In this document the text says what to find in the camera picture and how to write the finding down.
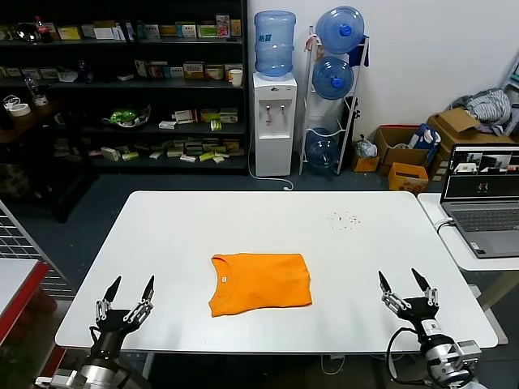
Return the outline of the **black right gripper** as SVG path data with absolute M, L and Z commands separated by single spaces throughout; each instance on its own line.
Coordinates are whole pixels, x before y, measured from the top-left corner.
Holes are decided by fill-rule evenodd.
M 410 322 L 416 331 L 419 340 L 430 340 L 444 333 L 435 316 L 439 311 L 438 290 L 432 288 L 426 278 L 415 268 L 411 269 L 413 276 L 422 290 L 424 297 L 412 297 L 405 300 L 391 289 L 381 271 L 378 271 L 381 301 L 399 318 Z

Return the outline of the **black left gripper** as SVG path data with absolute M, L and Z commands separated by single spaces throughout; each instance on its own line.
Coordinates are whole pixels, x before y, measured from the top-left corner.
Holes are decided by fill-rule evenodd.
M 102 360 L 114 360 L 118 357 L 125 337 L 138 329 L 151 314 L 153 309 L 155 276 L 151 276 L 144 288 L 141 300 L 132 310 L 111 310 L 111 303 L 117 294 L 122 277 L 106 289 L 102 299 L 96 301 L 96 321 L 100 335 L 91 347 L 91 356 Z

